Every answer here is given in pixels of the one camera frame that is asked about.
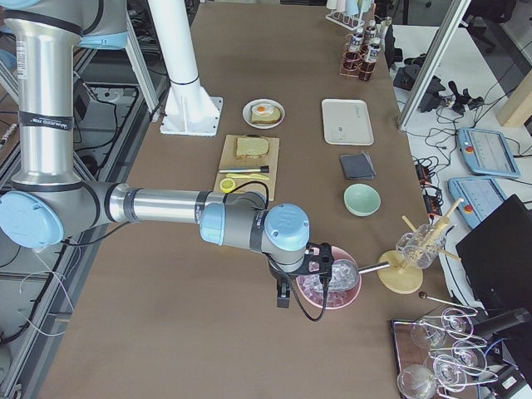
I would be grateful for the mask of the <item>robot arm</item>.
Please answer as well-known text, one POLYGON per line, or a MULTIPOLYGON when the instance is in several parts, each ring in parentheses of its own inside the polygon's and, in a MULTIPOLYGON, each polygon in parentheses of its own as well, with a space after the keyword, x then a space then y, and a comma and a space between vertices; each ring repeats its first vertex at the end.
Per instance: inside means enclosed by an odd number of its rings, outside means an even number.
POLYGON ((205 241, 268 258, 278 305, 311 262, 309 222, 293 204, 269 207, 258 193, 147 190, 85 182, 73 169, 73 50, 128 43, 123 1, 6 1, 17 44, 21 167, 1 198, 1 228, 13 242, 46 247, 109 223, 195 223, 205 241))

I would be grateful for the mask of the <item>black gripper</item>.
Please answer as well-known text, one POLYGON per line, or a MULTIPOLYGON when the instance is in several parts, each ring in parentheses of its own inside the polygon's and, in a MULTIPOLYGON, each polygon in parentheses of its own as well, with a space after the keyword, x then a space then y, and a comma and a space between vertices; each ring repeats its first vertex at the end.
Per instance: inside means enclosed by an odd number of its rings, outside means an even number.
POLYGON ((295 264, 281 264, 272 255, 268 256, 269 272, 276 280, 277 307, 289 308, 292 281, 303 273, 308 256, 303 255, 295 264))

